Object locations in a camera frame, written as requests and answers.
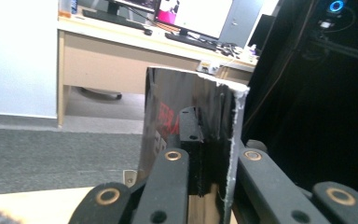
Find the torn packaging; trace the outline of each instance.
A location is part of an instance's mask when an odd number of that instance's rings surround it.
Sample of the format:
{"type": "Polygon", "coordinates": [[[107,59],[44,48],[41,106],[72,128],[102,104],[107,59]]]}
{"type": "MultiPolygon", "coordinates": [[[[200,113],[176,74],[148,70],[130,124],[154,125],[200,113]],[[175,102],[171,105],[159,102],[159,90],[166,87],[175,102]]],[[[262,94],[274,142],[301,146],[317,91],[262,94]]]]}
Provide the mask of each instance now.
{"type": "Polygon", "coordinates": [[[163,67],[149,67],[145,85],[145,123],[137,181],[150,174],[157,154],[170,147],[169,138],[178,136],[182,140],[179,147],[190,155],[187,222],[228,223],[249,89],[204,74],[163,67]],[[186,110],[194,117],[195,121],[190,121],[193,124],[184,125],[180,120],[181,111],[186,110]],[[184,141],[188,136],[179,136],[186,133],[184,129],[195,133],[197,141],[184,141]]]}

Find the baseboard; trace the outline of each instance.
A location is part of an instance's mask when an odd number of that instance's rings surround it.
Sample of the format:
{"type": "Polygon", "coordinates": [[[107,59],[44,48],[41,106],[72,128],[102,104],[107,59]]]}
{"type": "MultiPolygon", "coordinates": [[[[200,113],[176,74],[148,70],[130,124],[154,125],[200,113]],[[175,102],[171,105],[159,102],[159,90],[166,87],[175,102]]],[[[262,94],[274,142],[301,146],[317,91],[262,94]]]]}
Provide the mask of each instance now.
{"type": "Polygon", "coordinates": [[[58,129],[57,119],[0,115],[0,128],[58,129]]]}

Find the monitor screen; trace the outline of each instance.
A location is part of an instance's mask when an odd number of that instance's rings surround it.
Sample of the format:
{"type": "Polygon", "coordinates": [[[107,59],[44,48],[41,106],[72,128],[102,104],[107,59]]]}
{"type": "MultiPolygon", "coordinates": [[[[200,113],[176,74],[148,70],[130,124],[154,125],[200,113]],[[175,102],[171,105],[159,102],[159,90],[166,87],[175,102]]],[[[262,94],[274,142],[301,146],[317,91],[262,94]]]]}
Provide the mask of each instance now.
{"type": "Polygon", "coordinates": [[[232,0],[160,0],[155,21],[218,39],[232,0]]]}
{"type": "Polygon", "coordinates": [[[275,17],[269,15],[261,15],[258,21],[255,31],[249,40],[248,46],[256,45],[256,48],[263,50],[267,37],[269,36],[269,30],[272,27],[272,23],[275,21],[275,17]]]}
{"type": "Polygon", "coordinates": [[[142,10],[148,13],[154,13],[155,0],[107,0],[109,3],[115,3],[119,6],[130,7],[142,10]]]}

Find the white wall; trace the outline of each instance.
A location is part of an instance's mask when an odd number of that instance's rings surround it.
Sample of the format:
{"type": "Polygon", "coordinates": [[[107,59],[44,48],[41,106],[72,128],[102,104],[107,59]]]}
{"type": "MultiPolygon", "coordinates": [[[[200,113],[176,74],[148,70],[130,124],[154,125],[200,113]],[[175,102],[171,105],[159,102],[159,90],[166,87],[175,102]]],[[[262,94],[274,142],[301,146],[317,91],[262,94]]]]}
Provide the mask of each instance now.
{"type": "Polygon", "coordinates": [[[0,0],[0,115],[57,118],[57,0],[0,0]]]}
{"type": "Polygon", "coordinates": [[[261,7],[260,14],[271,16],[277,6],[279,0],[265,0],[263,7],[261,7]]]}

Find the desk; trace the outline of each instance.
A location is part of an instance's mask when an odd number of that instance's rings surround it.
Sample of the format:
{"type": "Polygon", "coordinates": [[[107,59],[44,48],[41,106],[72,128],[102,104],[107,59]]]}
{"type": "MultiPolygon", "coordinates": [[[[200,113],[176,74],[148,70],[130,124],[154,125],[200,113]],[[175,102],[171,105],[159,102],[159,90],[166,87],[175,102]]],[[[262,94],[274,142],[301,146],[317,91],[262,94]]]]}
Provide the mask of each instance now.
{"type": "MultiPolygon", "coordinates": [[[[92,188],[53,189],[0,194],[0,212],[21,224],[68,223],[77,206],[92,188]]],[[[236,224],[231,214],[230,224],[236,224]]]]}
{"type": "Polygon", "coordinates": [[[72,18],[58,18],[58,123],[63,116],[70,86],[103,91],[145,93],[148,66],[169,66],[195,71],[201,60],[219,62],[221,78],[249,80],[255,63],[233,60],[220,53],[167,39],[155,28],[144,31],[84,18],[82,7],[72,18]]]}

